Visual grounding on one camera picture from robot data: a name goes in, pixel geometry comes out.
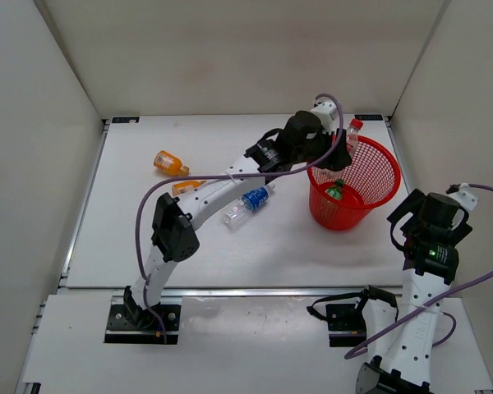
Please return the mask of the clear bottle blue label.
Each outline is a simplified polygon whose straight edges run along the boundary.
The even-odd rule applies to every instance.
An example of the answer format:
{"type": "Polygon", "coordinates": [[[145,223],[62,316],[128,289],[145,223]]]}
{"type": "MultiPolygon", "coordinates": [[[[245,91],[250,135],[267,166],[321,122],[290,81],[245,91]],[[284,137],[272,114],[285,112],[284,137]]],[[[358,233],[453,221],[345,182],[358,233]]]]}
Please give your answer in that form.
{"type": "Polygon", "coordinates": [[[266,204],[274,193],[274,188],[275,184],[269,183],[242,195],[224,210],[223,224],[230,231],[237,230],[266,204]]]}

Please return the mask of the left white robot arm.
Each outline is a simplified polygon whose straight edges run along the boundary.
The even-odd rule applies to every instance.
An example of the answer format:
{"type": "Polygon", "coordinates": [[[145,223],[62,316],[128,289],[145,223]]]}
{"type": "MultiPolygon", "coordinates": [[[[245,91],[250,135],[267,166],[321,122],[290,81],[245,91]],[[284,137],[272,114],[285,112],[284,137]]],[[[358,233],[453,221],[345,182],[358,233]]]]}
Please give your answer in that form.
{"type": "Polygon", "coordinates": [[[158,197],[152,220],[150,253],[138,250],[140,277],[124,291],[125,315],[139,330],[165,329],[158,308],[165,284],[177,264],[200,247],[196,232],[215,213],[246,192],[296,173],[294,165],[334,168],[344,143],[337,108],[298,111],[284,128],[266,132],[223,174],[204,176],[204,184],[179,197],[158,197]]]}

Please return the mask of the clear bottle red cap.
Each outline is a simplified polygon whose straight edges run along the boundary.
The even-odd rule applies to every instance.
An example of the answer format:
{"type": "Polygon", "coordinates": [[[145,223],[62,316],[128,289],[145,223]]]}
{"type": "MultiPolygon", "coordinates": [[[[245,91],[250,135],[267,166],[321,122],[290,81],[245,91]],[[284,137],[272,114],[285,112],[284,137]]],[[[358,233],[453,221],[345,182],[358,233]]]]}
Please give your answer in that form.
{"type": "Polygon", "coordinates": [[[358,135],[363,127],[363,122],[353,118],[347,128],[346,146],[349,156],[352,158],[358,146],[358,135]]]}

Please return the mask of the green plastic bottle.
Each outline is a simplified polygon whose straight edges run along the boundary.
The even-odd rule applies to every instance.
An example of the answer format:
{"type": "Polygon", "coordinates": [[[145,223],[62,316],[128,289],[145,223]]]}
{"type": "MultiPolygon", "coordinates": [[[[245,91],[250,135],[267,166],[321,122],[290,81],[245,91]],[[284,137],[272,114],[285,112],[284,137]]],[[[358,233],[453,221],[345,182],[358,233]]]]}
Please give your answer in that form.
{"type": "Polygon", "coordinates": [[[341,178],[338,178],[334,183],[328,187],[325,190],[325,193],[338,201],[341,201],[343,199],[343,187],[344,187],[344,181],[341,178]]]}

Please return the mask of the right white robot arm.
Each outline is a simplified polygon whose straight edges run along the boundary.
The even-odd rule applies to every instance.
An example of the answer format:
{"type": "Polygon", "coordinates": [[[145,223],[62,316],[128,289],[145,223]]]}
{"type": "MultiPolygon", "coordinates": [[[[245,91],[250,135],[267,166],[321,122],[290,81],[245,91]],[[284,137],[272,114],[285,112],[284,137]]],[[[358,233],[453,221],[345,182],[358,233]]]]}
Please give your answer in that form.
{"type": "Polygon", "coordinates": [[[438,296],[456,277],[456,248],[471,231],[477,197],[455,189],[445,195],[414,190],[387,218],[405,240],[393,244],[404,257],[402,295],[379,292],[355,304],[352,317],[366,328],[368,360],[357,393],[428,393],[431,351],[441,315],[438,296]]]}

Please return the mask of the orange bottle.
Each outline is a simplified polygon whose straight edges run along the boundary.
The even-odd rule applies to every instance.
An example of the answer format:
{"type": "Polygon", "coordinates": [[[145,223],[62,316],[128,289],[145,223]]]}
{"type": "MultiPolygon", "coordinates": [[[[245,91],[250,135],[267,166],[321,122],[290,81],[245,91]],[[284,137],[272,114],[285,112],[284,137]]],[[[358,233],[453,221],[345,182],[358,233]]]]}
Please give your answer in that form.
{"type": "Polygon", "coordinates": [[[187,192],[192,192],[198,187],[202,186],[204,183],[205,181],[200,180],[189,180],[176,183],[172,186],[172,195],[178,196],[187,192]]]}
{"type": "Polygon", "coordinates": [[[154,166],[168,176],[188,176],[190,171],[179,158],[164,150],[155,156],[154,166]]]}

